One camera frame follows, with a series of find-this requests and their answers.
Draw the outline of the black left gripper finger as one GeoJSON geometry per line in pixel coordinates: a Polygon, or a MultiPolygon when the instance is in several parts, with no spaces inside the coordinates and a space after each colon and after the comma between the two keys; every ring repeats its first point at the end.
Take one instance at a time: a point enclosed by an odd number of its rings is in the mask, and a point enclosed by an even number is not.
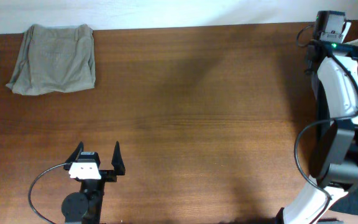
{"type": "Polygon", "coordinates": [[[65,165],[63,166],[64,170],[69,170],[72,163],[75,162],[78,159],[78,156],[83,152],[84,144],[81,141],[76,149],[71,153],[71,155],[68,157],[68,159],[65,161],[65,165]]]}
{"type": "Polygon", "coordinates": [[[114,167],[115,175],[125,175],[126,168],[125,168],[122,156],[121,156],[121,150],[120,150],[120,145],[119,145],[118,141],[116,142],[116,144],[114,146],[114,152],[112,155],[111,164],[114,167]]]}

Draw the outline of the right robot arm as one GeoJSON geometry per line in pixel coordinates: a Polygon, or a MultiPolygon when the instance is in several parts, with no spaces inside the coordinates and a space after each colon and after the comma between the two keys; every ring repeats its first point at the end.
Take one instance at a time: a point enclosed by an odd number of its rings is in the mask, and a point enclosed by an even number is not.
{"type": "MultiPolygon", "coordinates": [[[[349,193],[358,188],[358,46],[314,38],[305,47],[306,73],[311,76],[317,109],[310,127],[317,131],[317,143],[308,170],[301,171],[307,188],[301,204],[281,208],[272,223],[319,223],[334,203],[335,190],[349,193]]],[[[148,143],[158,144],[165,126],[170,125],[169,136],[187,146],[196,138],[198,128],[210,124],[216,133],[208,139],[218,143],[219,152],[224,150],[224,141],[241,127],[249,130],[256,143],[277,135],[278,131],[272,130],[277,115],[265,115],[261,110],[264,103],[273,101],[269,90],[251,88],[246,98],[251,104],[240,117],[170,114],[140,118],[136,128],[148,143]]]]}

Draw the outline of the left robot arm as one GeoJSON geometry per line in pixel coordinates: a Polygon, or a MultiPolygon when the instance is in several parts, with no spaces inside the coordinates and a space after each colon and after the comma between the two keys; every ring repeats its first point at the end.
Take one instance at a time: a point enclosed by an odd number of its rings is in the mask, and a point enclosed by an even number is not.
{"type": "Polygon", "coordinates": [[[80,183],[80,190],[65,197],[61,211],[65,223],[100,224],[104,188],[108,182],[116,182],[114,170],[101,170],[97,152],[84,151],[80,142],[66,160],[63,169],[71,179],[80,183]]]}

